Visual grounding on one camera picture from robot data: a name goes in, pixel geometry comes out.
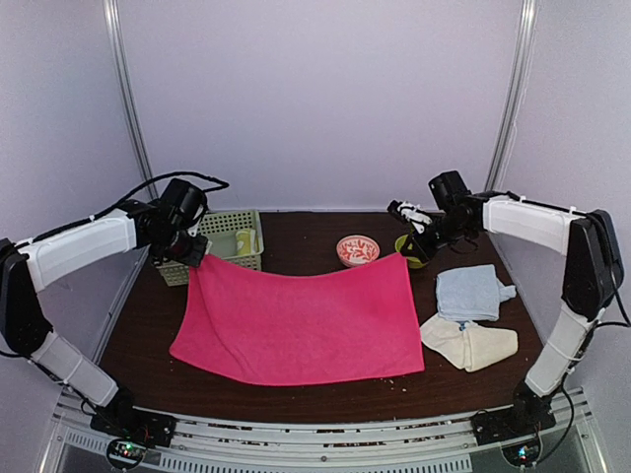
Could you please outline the lime green bowl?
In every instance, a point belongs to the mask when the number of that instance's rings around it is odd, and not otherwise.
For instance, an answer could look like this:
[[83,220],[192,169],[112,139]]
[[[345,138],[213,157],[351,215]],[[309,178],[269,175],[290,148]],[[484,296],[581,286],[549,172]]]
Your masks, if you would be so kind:
[[415,255],[413,252],[413,244],[411,242],[407,242],[408,238],[409,235],[399,236],[394,243],[395,251],[405,257],[409,269],[417,270],[426,267],[427,262],[423,262]]

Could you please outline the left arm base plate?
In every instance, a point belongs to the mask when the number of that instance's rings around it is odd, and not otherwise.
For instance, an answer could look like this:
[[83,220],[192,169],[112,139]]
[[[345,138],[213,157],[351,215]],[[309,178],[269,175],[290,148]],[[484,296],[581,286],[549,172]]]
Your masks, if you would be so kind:
[[128,471],[138,467],[155,447],[171,445],[176,419],[132,408],[130,418],[119,420],[98,409],[92,415],[90,427],[112,437],[105,447],[105,459],[113,468]]

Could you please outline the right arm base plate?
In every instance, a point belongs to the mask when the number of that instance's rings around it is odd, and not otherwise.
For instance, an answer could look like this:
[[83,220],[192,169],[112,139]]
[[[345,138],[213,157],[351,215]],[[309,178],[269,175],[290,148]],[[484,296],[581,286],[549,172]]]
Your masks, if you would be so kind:
[[511,466],[523,469],[534,466],[541,457],[541,433],[556,426],[551,413],[524,421],[514,414],[513,408],[480,410],[470,418],[470,423],[479,446],[500,444],[503,458]]

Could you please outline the cream white towel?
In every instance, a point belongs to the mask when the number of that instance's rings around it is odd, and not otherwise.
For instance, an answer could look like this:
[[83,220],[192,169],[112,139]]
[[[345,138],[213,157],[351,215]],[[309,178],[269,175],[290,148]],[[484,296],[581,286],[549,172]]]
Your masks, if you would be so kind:
[[512,357],[519,349],[514,330],[454,322],[435,314],[420,326],[421,341],[458,370],[477,372]]

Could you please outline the green lemon pattern towel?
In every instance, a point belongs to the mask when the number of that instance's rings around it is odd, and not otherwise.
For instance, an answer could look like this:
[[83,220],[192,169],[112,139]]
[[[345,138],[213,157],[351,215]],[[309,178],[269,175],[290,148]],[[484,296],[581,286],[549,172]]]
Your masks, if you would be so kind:
[[241,229],[236,231],[237,256],[249,256],[258,252],[257,232],[255,229]]

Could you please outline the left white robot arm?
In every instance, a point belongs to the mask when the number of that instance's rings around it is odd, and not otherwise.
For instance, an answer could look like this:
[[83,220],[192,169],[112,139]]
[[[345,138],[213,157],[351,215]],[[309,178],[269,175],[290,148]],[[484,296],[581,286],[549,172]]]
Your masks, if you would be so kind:
[[147,248],[158,262],[198,267],[208,239],[197,226],[208,210],[206,191],[172,176],[162,195],[132,195],[99,213],[19,243],[1,241],[1,335],[8,357],[47,370],[104,408],[105,423],[122,438],[135,436],[142,418],[121,400],[121,386],[45,318],[38,295],[52,283],[116,254]]

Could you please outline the aluminium frame post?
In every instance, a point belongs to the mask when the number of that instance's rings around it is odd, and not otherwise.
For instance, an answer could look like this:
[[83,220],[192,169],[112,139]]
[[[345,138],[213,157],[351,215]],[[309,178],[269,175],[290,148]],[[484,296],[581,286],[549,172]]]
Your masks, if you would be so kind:
[[501,190],[517,135],[517,120],[526,96],[539,2],[522,2],[514,60],[485,191]]
[[120,89],[128,134],[131,140],[134,157],[139,168],[141,178],[143,181],[147,181],[152,178],[154,174],[149,162],[146,144],[142,133],[140,119],[132,90],[128,61],[124,47],[118,2],[115,0],[104,0],[103,7],[105,13],[105,25],[112,51],[114,70]]

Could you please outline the pink towel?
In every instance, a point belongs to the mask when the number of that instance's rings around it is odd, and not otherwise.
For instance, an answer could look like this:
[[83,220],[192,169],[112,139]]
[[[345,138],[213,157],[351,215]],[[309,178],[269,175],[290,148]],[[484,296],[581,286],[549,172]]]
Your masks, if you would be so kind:
[[407,263],[392,254],[316,276],[206,256],[189,273],[175,359],[239,382],[331,384],[425,369]]

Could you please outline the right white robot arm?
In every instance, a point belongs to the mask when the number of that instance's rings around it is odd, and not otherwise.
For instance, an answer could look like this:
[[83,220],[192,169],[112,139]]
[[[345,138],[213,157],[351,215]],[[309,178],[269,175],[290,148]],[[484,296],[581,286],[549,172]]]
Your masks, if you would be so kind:
[[510,191],[473,193],[455,170],[434,177],[429,187],[437,215],[409,202],[388,204],[388,212],[412,228],[404,255],[428,262],[441,248],[486,232],[535,243],[565,258],[560,315],[505,417],[512,434],[525,435],[548,413],[552,396],[605,325],[606,309],[620,300],[624,267],[611,217],[603,210],[584,213]]

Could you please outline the light blue towel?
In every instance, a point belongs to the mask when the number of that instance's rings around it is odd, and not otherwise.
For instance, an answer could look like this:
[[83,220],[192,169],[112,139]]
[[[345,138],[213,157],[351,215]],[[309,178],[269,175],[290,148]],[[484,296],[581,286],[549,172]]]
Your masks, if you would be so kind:
[[437,276],[437,312],[446,320],[497,321],[501,303],[516,296],[516,286],[504,285],[492,264],[459,267]]

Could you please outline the red white patterned bowl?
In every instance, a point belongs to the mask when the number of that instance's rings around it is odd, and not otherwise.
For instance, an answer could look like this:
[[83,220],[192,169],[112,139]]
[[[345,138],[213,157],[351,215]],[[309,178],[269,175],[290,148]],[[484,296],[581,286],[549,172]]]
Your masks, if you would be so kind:
[[376,261],[381,255],[380,246],[370,237],[351,235],[336,244],[340,262],[348,268],[363,266]]

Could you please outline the right aluminium frame post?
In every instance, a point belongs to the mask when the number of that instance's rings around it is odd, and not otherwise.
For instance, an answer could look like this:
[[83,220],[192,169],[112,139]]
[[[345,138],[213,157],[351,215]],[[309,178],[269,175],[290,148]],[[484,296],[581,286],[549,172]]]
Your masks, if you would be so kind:
[[517,120],[526,96],[539,2],[522,2],[514,60],[485,191],[501,190],[517,135]]

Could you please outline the left aluminium frame post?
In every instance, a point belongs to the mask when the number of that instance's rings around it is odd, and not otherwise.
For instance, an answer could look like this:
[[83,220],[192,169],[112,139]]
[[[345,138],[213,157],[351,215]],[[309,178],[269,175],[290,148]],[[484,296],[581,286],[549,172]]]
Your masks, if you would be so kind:
[[104,0],[103,7],[105,13],[105,25],[112,51],[114,70],[120,89],[128,134],[131,140],[134,157],[139,168],[141,178],[143,181],[147,181],[152,178],[154,174],[149,162],[146,144],[142,133],[140,119],[132,90],[128,61],[124,47],[118,2],[115,0]]

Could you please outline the green perforated plastic basket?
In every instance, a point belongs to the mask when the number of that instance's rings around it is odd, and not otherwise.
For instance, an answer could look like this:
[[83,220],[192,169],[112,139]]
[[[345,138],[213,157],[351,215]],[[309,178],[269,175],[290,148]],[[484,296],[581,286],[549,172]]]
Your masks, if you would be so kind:
[[[249,228],[257,232],[258,252],[239,257],[236,249],[236,231]],[[206,214],[198,225],[198,233],[208,238],[207,254],[244,268],[258,271],[262,269],[261,255],[264,242],[262,224],[257,211],[241,210]]]

